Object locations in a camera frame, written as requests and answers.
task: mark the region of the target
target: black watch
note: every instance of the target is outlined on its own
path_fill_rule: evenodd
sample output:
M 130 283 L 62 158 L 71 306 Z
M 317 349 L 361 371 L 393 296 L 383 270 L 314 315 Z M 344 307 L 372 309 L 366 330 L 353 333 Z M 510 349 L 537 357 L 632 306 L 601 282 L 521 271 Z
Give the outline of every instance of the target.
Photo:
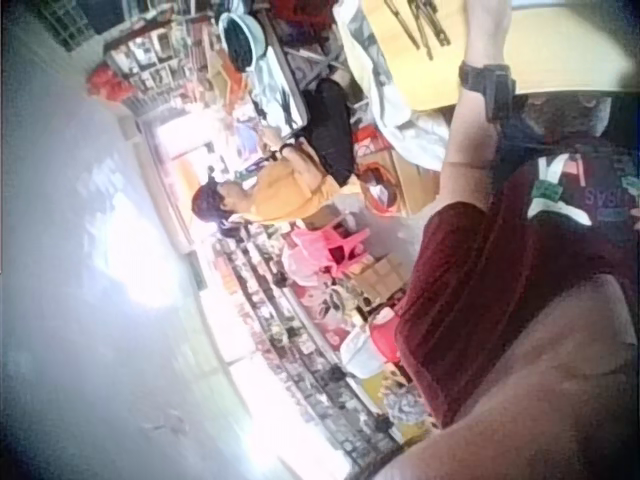
M 511 115 L 516 82 L 508 65 L 472 67 L 462 62 L 458 72 L 462 88 L 484 97 L 488 122 L 501 122 Z

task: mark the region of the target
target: maroon shirt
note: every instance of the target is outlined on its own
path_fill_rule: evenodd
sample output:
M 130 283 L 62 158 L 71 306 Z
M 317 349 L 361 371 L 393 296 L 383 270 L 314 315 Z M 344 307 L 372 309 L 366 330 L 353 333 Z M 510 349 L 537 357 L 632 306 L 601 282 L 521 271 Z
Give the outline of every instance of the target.
M 442 427 L 562 292 L 604 273 L 629 291 L 633 262 L 626 258 L 623 271 L 622 250 L 598 228 L 551 212 L 527 220 L 536 178 L 531 162 L 496 195 L 488 213 L 450 204 L 425 227 L 396 341 Z

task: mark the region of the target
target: yellow shirt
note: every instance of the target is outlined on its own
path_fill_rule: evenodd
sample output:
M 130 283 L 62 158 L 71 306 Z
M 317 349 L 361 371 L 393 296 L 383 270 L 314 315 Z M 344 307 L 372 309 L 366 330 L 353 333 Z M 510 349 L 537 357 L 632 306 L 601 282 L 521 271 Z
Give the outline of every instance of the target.
M 302 147 L 316 159 L 310 148 Z M 283 158 L 258 173 L 252 194 L 253 208 L 244 216 L 257 223 L 292 222 L 314 214 L 339 191 L 340 187 L 330 175 L 325 175 L 318 188 L 311 191 L 291 163 Z

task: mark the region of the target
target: pink plastic chair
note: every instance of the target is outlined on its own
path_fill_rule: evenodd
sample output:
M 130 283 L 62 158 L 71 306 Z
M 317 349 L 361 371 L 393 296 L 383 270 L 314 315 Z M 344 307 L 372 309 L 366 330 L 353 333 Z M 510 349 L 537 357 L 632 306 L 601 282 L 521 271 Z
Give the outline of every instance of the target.
M 305 230 L 296 229 L 291 232 L 291 238 L 302 249 L 305 256 L 316 264 L 323 265 L 323 268 L 329 268 L 333 277 L 341 277 L 352 266 L 361 262 L 366 256 L 367 251 L 362 245 L 371 232 L 368 228 L 354 233 L 348 237 L 342 237 L 335 229 L 344 218 L 341 215 L 321 230 Z M 331 255 L 332 249 L 342 249 L 344 260 L 336 263 Z

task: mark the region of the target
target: metal tools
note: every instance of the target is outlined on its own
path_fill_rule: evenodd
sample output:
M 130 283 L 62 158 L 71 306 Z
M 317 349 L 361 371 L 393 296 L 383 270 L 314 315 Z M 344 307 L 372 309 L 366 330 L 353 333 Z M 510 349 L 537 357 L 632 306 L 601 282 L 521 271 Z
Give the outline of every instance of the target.
M 451 45 L 451 40 L 445 32 L 444 28 L 442 28 L 442 24 L 438 20 L 436 14 L 438 13 L 438 7 L 436 6 L 434 0 L 407 0 L 409 5 L 409 10 L 411 11 L 411 15 L 413 16 L 414 22 L 416 22 L 416 27 L 418 29 L 418 35 L 420 36 L 420 43 L 425 48 L 427 52 L 427 57 L 429 60 L 433 60 L 433 52 L 431 51 L 431 47 L 429 46 L 429 40 L 427 39 L 427 34 L 424 31 L 423 23 L 426 23 L 427 26 L 431 29 L 438 44 L 441 47 L 446 47 L 447 45 Z M 385 6 L 391 11 L 392 15 L 396 18 L 402 30 L 407 35 L 411 43 L 416 47 L 416 50 L 420 49 L 420 45 L 414 37 L 413 33 L 409 29 L 409 26 L 400 15 L 398 8 L 393 3 L 393 0 L 384 0 Z

